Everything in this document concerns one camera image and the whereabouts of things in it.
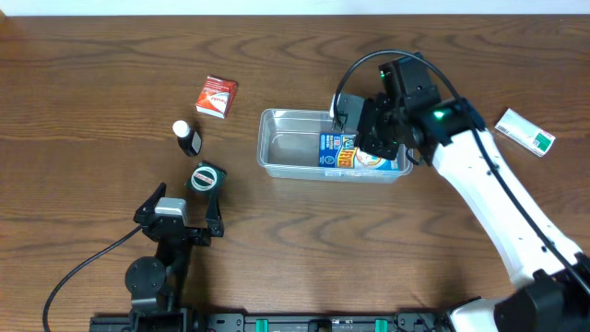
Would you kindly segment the white green medicine box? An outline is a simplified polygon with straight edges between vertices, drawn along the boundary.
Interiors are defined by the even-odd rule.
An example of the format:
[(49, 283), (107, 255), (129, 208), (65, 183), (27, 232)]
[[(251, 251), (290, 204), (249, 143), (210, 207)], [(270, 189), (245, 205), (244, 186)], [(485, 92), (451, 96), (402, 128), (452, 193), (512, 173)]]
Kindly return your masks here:
[(494, 128), (539, 157), (545, 156), (556, 137), (508, 108)]

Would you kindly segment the blue Kool Fever box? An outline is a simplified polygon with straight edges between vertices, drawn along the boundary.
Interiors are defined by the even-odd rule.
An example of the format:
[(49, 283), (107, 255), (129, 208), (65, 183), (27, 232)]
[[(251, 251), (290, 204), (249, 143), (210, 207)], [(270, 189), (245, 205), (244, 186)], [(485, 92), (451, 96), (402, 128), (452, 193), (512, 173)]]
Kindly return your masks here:
[(321, 133), (318, 145), (318, 166), (324, 168), (398, 171), (396, 160), (370, 155), (354, 146), (353, 134)]

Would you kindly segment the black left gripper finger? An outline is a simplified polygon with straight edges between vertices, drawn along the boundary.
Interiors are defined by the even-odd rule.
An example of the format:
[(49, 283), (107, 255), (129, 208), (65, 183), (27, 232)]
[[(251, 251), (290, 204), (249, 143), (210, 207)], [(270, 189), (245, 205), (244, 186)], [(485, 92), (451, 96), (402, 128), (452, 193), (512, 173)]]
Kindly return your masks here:
[(207, 193), (208, 203), (206, 210), (206, 223), (207, 227), (211, 231), (212, 237), (222, 237), (225, 231), (218, 201), (218, 192), (220, 187), (221, 182), (217, 182)]
[(167, 185), (160, 183), (154, 193), (136, 210), (133, 221), (150, 221), (155, 215), (156, 205), (165, 196)]

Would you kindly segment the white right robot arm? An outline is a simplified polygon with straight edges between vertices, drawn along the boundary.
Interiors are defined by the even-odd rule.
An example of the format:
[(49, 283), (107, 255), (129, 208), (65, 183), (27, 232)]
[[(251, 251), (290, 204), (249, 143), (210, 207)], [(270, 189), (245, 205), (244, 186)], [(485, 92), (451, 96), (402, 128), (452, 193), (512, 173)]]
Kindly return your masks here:
[(586, 331), (589, 258), (555, 226), (511, 171), (473, 106), (419, 53), (395, 50), (385, 87), (368, 100), (358, 145), (390, 159), (415, 149), (466, 201), (515, 287), (503, 300), (474, 300), (447, 314), (454, 331)]

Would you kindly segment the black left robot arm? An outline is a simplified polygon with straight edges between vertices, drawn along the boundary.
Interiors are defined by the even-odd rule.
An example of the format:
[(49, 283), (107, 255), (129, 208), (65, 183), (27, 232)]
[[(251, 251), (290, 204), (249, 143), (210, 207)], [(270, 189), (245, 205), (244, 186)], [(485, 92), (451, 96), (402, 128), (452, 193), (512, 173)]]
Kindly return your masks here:
[(134, 222), (157, 244), (156, 253), (134, 261), (125, 273), (131, 293), (133, 331), (205, 331), (203, 317), (183, 305), (183, 286), (195, 246), (209, 246), (224, 235), (217, 184), (199, 188), (207, 198), (206, 226), (189, 227), (187, 202), (166, 197), (162, 183), (136, 210)]

